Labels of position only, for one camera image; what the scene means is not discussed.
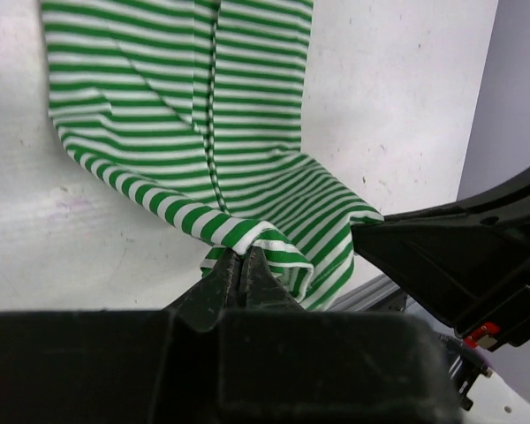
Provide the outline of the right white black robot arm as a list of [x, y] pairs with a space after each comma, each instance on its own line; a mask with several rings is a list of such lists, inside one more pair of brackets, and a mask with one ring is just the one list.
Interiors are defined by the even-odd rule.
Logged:
[[473, 197], [352, 228], [353, 247], [442, 325], [469, 423], [530, 423], [480, 356], [530, 340], [530, 167]]

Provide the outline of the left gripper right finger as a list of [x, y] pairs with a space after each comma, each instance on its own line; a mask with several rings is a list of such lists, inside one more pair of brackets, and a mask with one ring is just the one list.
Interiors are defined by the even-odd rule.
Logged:
[[252, 246], [240, 275], [240, 306], [255, 310], [303, 311], [299, 303], [272, 275], [264, 251]]

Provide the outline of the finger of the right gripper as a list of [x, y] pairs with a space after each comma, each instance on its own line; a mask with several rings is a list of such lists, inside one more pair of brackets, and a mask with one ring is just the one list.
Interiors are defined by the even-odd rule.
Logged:
[[530, 167], [462, 201], [355, 224], [352, 242], [468, 344], [530, 340]]

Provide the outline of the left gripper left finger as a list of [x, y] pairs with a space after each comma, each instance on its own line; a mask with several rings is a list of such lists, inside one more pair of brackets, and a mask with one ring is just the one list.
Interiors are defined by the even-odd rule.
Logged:
[[196, 332], [211, 331], [225, 308], [237, 304], [242, 258], [226, 249], [210, 272], [170, 303], [170, 310]]

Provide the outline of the green white striped tank top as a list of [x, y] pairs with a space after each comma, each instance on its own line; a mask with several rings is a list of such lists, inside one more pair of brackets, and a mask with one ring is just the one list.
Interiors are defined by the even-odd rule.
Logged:
[[80, 166], [184, 234], [263, 250], [307, 310], [382, 215], [301, 149], [309, 1], [45, 1], [49, 117]]

